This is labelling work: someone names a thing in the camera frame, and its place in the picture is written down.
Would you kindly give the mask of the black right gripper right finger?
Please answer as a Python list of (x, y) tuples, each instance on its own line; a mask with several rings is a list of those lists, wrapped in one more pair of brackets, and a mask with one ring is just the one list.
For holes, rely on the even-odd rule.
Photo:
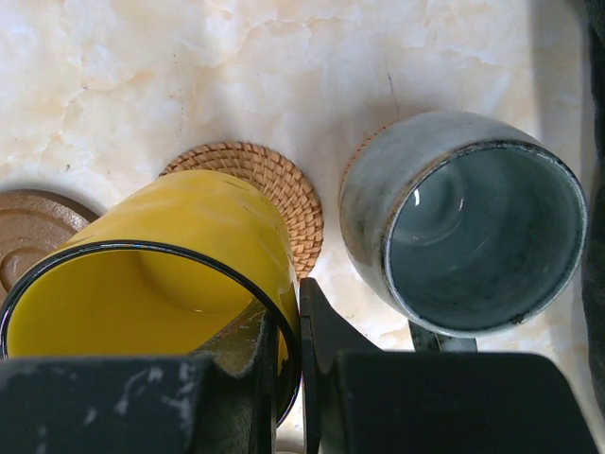
[(310, 453), (594, 453), (559, 369), (517, 353), (384, 351), (300, 284)]

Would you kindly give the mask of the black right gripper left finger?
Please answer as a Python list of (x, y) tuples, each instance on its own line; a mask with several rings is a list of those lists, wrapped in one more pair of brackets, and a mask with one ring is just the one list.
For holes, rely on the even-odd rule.
[(277, 327), (237, 317), (186, 356), (8, 359), (5, 453), (270, 453)]

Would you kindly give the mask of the yellow mug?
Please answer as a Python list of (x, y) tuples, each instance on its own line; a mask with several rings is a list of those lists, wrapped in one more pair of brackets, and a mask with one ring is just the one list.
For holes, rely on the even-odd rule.
[(285, 223), (266, 196), (218, 171), (178, 171), (24, 274), (1, 309), (1, 354), (187, 354), (257, 302), (278, 327), (284, 419), (302, 368), (296, 284)]

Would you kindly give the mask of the grey mug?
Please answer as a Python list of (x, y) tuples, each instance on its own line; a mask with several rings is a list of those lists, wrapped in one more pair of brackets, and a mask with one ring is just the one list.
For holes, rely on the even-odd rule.
[(527, 322), (579, 265), (587, 201), (574, 172), (530, 135), (465, 112), (398, 121), (339, 190), (347, 253), (407, 318), (419, 352), (473, 352)]

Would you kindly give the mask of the light woven round coaster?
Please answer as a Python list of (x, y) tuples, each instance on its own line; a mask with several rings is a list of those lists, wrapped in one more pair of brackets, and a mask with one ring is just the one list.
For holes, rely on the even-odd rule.
[(315, 188), (292, 161), (249, 142), (215, 142), (190, 148), (160, 174), (195, 169), (232, 175), (262, 192), (285, 222), (297, 278), (310, 274), (320, 257), (324, 218)]

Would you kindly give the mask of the reddish brown wooden coaster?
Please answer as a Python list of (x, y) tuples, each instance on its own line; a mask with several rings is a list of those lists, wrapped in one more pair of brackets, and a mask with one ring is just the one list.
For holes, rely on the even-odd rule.
[(38, 189), (1, 193), (1, 297), (33, 265), (98, 218), (61, 194)]

